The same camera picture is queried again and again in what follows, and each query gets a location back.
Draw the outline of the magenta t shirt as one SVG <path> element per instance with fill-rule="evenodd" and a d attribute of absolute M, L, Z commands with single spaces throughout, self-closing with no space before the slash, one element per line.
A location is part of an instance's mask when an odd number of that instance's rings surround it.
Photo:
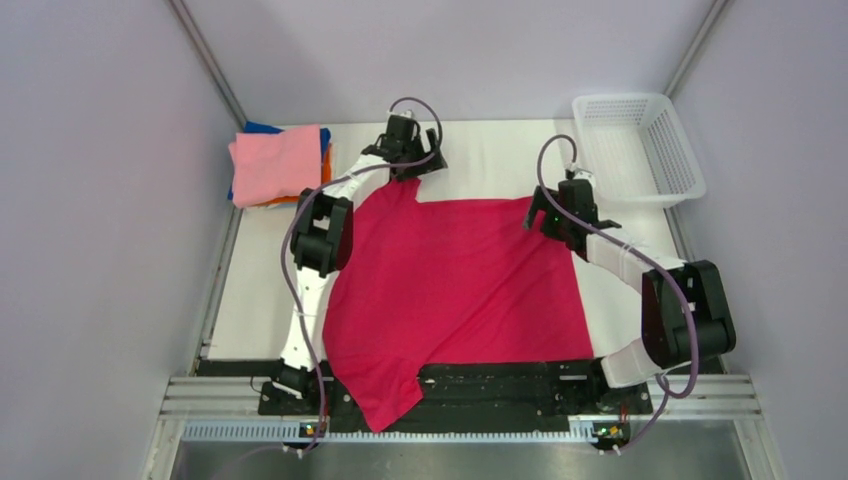
<path fill-rule="evenodd" d="M 375 432 L 422 400 L 426 365 L 595 355 L 572 253 L 523 228 L 529 198 L 422 203 L 418 189 L 389 183 L 355 211 L 325 313 L 331 369 Z"/>

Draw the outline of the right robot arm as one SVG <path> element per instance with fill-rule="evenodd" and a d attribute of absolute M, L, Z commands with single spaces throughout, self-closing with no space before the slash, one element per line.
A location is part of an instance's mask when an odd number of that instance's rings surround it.
<path fill-rule="evenodd" d="M 694 389 L 702 361 L 735 349 L 736 330 L 718 267 L 687 262 L 639 242 L 613 220 L 602 220 L 587 178 L 569 177 L 557 188 L 536 186 L 523 225 L 565 244 L 584 262 L 600 267 L 640 297 L 640 333 L 620 350 L 592 365 L 589 404 L 612 412 L 627 388 L 683 365 L 690 367 L 684 391 Z"/>

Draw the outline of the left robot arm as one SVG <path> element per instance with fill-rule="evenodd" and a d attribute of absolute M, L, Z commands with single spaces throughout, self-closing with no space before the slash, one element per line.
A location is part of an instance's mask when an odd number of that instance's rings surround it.
<path fill-rule="evenodd" d="M 416 179 L 446 168 L 443 126 L 423 129 L 411 113 L 392 114 L 383 133 L 366 146 L 338 178 L 305 189 L 281 248 L 283 280 L 293 305 L 280 353 L 282 368 L 272 384 L 297 413 L 327 412 L 321 368 L 325 308 L 332 283 L 350 261 L 354 214 L 391 181 Z"/>

